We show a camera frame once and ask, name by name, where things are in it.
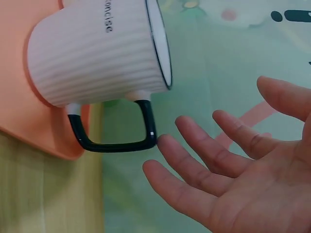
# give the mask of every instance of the mug rim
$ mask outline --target mug rim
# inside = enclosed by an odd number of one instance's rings
[[[165,30],[165,24],[164,24],[164,20],[163,20],[163,15],[162,15],[162,12],[161,12],[161,9],[160,9],[158,1],[157,0],[153,0],[153,1],[156,2],[157,9],[158,9],[158,11],[160,13],[161,25],[163,26],[163,29],[164,29],[164,35],[165,35],[165,41],[166,41],[167,52],[168,52],[168,59],[169,59],[169,65],[170,65],[170,77],[169,77],[169,79],[171,80],[170,84],[167,82],[167,79],[165,78],[164,71],[163,71],[163,68],[162,68],[162,65],[161,65],[161,61],[160,61],[160,57],[159,57],[159,52],[158,52],[158,48],[156,46],[155,37],[154,37],[154,30],[153,30],[153,26],[152,26],[152,23],[151,23],[151,18],[150,18],[150,13],[149,13],[150,9],[149,9],[148,1],[152,1],[152,0],[145,0],[145,6],[146,6],[146,11],[147,11],[147,18],[148,18],[148,22],[149,22],[149,27],[150,27],[150,30],[151,30],[152,43],[153,43],[155,54],[156,54],[156,59],[157,59],[157,62],[159,64],[161,75],[162,75],[162,79],[163,79],[163,81],[165,83],[165,86],[166,86],[166,88],[168,90],[171,90],[172,85],[173,85],[172,61],[171,61],[170,46],[169,46],[169,42],[167,40],[167,34],[166,34],[166,30]]]

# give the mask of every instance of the black mark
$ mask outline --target black mark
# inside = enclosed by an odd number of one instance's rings
[[[284,16],[290,22],[311,23],[311,11],[287,10],[284,12]],[[275,22],[281,22],[283,20],[283,16],[278,11],[273,11],[271,18]]]
[[[287,10],[284,16],[291,22],[311,23],[311,11]]]
[[[278,11],[273,11],[271,13],[271,18],[275,21],[275,22],[282,22],[283,20],[283,16],[281,15],[280,12]]]

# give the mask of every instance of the hand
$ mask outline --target hand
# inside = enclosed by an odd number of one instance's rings
[[[305,122],[301,140],[265,137],[215,111],[214,120],[245,158],[182,116],[176,125],[209,170],[163,135],[158,147],[184,181],[157,161],[147,161],[144,173],[170,206],[214,233],[311,233],[311,90],[266,77],[257,85],[273,108]]]

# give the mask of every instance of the finger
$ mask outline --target finger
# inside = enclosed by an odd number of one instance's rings
[[[279,143],[279,140],[263,136],[250,127],[243,124],[238,118],[229,113],[217,110],[213,118],[225,134],[235,141],[245,153],[253,158],[260,159],[271,152]]]
[[[306,123],[303,127],[302,143],[308,146],[311,145],[311,115],[307,117]]]
[[[176,120],[176,125],[185,141],[198,153],[210,170],[236,178],[252,163],[252,160],[226,150],[190,117],[180,116]]]
[[[170,135],[162,135],[158,147],[168,164],[192,187],[220,197],[234,181],[207,170]]]
[[[311,90],[283,80],[261,76],[257,87],[264,99],[277,111],[306,121],[311,112]]]
[[[152,188],[172,208],[206,223],[217,197],[182,182],[157,161],[145,162],[143,171]]]

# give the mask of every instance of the black rim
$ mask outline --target black rim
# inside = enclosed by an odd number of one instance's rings
[[[156,1],[156,4],[157,4],[157,6],[158,6],[158,9],[159,9],[159,12],[160,12],[160,15],[161,15],[162,25],[163,25],[163,27],[164,27],[164,34],[165,34],[167,49],[168,49],[168,53],[169,53],[169,60],[170,60],[171,85],[168,85],[168,83],[167,83],[167,81],[166,81],[166,79],[165,79],[164,73],[163,73],[163,69],[162,69],[162,66],[161,66],[161,63],[160,63],[160,59],[159,59],[159,54],[158,54],[158,51],[157,51],[157,48],[156,48],[156,42],[155,42],[155,38],[154,38],[154,32],[153,32],[153,28],[152,28],[151,20],[150,20],[150,16],[149,16],[148,0],[145,0],[146,10],[147,10],[147,17],[148,17],[149,26],[150,26],[150,29],[151,29],[151,38],[152,38],[152,42],[153,42],[153,45],[154,45],[154,48],[155,48],[155,54],[156,54],[157,62],[158,62],[158,64],[159,64],[159,66],[160,66],[160,70],[161,70],[161,74],[162,74],[162,79],[163,79],[163,81],[164,81],[164,83],[165,83],[165,85],[166,85],[166,88],[167,88],[168,90],[171,90],[172,85],[173,85],[173,71],[172,71],[172,62],[171,62],[170,45],[169,45],[169,42],[168,42],[168,40],[167,40],[167,35],[166,35],[164,20],[163,20],[163,16],[162,16],[162,12],[161,12],[159,3],[158,3],[157,0],[154,0],[154,1]]]

